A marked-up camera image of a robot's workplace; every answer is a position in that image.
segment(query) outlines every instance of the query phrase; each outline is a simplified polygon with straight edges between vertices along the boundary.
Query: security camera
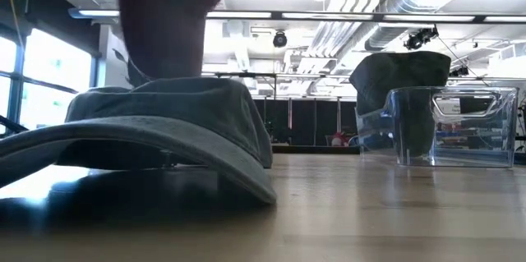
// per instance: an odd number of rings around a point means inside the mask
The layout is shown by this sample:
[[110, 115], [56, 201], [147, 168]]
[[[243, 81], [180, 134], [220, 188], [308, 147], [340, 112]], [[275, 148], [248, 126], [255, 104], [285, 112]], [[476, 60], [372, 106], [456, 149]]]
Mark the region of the security camera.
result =
[[285, 32], [283, 31], [276, 32], [276, 35], [274, 36], [273, 44], [276, 48], [284, 48], [287, 45], [287, 36], [285, 36]]

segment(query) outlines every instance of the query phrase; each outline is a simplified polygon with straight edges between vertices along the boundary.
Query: black partition wall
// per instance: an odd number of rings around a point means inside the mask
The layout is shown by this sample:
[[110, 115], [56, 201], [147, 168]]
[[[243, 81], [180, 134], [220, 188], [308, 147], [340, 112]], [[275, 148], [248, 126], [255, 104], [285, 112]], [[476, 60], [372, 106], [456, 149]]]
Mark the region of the black partition wall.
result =
[[327, 146], [326, 137], [338, 131], [339, 120], [341, 131], [356, 133], [354, 102], [342, 101], [338, 108], [337, 101], [292, 100], [290, 112], [288, 100], [268, 98], [257, 99], [255, 103], [267, 131], [278, 142], [298, 146]]

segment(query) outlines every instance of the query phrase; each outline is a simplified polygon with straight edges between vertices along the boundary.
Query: ceiling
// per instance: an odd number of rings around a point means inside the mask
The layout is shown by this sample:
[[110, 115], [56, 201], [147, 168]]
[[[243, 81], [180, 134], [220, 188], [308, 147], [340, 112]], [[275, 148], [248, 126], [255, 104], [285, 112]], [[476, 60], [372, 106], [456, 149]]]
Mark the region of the ceiling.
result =
[[[68, 0], [81, 8], [118, 8], [116, 0]], [[392, 12], [394, 0], [223, 0], [217, 9], [279, 11], [375, 11]], [[526, 0], [414, 0], [424, 11], [448, 13], [525, 13]], [[392, 28], [395, 37], [383, 51], [407, 52], [404, 41], [421, 27]], [[480, 75], [498, 74], [489, 70], [490, 60], [504, 48], [526, 42], [526, 26], [520, 25], [438, 25], [443, 43], [435, 39], [423, 50], [448, 54], [453, 65], [469, 64]], [[288, 37], [285, 48], [272, 44], [276, 30]], [[376, 25], [320, 23], [308, 21], [209, 21], [205, 34], [204, 71], [240, 71], [350, 74], [368, 52], [366, 40], [379, 34]], [[249, 85], [253, 94], [272, 92], [265, 80]], [[279, 95], [353, 96], [355, 91], [344, 79], [280, 80]]]

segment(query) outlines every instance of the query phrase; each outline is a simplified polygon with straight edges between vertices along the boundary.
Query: gray baseball cap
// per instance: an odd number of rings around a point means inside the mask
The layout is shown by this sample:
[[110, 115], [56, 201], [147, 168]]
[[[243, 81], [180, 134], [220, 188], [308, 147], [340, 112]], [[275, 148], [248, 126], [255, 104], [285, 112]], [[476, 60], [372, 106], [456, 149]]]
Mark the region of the gray baseball cap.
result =
[[141, 169], [163, 160], [205, 165], [263, 202], [276, 200], [264, 169], [272, 164], [270, 138], [256, 105], [244, 85], [216, 78], [79, 94], [64, 124], [0, 140], [0, 186], [54, 163]]

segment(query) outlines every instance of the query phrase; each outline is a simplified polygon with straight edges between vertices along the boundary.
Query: fabric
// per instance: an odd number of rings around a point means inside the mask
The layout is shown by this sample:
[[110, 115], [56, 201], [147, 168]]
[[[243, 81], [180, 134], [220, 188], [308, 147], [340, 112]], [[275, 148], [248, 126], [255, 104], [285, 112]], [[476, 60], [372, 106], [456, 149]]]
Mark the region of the fabric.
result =
[[[382, 109], [391, 90], [445, 86], [450, 65], [448, 56], [434, 52], [375, 53], [366, 57], [349, 78], [358, 92], [358, 115]], [[400, 105], [399, 111], [404, 120], [396, 126], [399, 137], [395, 139], [404, 142], [403, 152], [414, 157], [427, 154], [435, 135], [429, 96], [410, 97], [408, 104]]]
[[275, 202], [264, 171], [272, 164], [270, 138], [248, 89], [236, 81], [182, 78], [94, 89], [73, 99], [66, 120], [1, 140], [0, 186], [56, 162], [107, 169], [185, 163], [213, 168]]

